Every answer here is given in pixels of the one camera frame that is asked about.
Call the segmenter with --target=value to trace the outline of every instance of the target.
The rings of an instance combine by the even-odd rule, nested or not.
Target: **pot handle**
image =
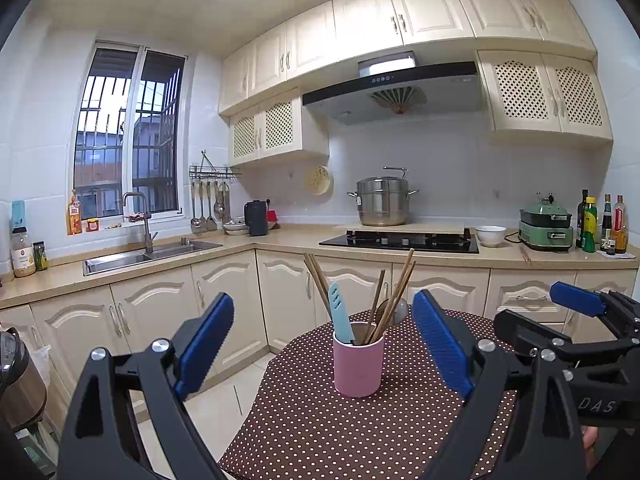
[[[407,168],[394,168],[393,166],[385,166],[382,168],[383,170],[396,170],[402,171],[402,178],[406,177],[406,172],[409,171]]]

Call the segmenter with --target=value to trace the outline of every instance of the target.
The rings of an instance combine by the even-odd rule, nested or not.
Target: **tiled floor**
[[[185,402],[191,420],[216,460],[222,457],[242,426],[254,403],[267,364],[274,357],[274,354],[265,355],[244,370]],[[154,471],[174,478],[151,420],[141,422],[138,429]]]

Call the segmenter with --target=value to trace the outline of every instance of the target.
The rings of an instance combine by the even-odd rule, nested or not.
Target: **black glass cooktop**
[[[320,245],[363,249],[398,249],[432,253],[478,254],[478,243],[469,229],[462,234],[396,233],[387,231],[347,231],[347,234],[320,242]]]

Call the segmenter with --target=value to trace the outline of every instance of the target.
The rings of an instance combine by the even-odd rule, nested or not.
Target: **polka dot tablecloth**
[[[447,312],[474,335],[495,339],[491,320]],[[351,320],[366,317],[361,312]],[[411,316],[387,331],[382,384],[363,399],[334,387],[332,333],[331,324],[318,327],[270,361],[251,412],[220,460],[229,474],[239,480],[420,477],[462,402],[444,385]],[[491,471],[513,399],[505,394],[473,478]]]

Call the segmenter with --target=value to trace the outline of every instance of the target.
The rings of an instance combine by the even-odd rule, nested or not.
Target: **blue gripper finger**
[[[443,318],[446,314],[430,294],[421,290],[414,297],[413,315],[445,384],[466,399],[474,389],[469,378],[469,358]]]
[[[233,322],[234,302],[227,294],[219,294],[178,361],[174,391],[180,400],[200,389]]]
[[[604,314],[605,306],[599,295],[578,286],[555,282],[550,289],[551,301],[587,316]]]

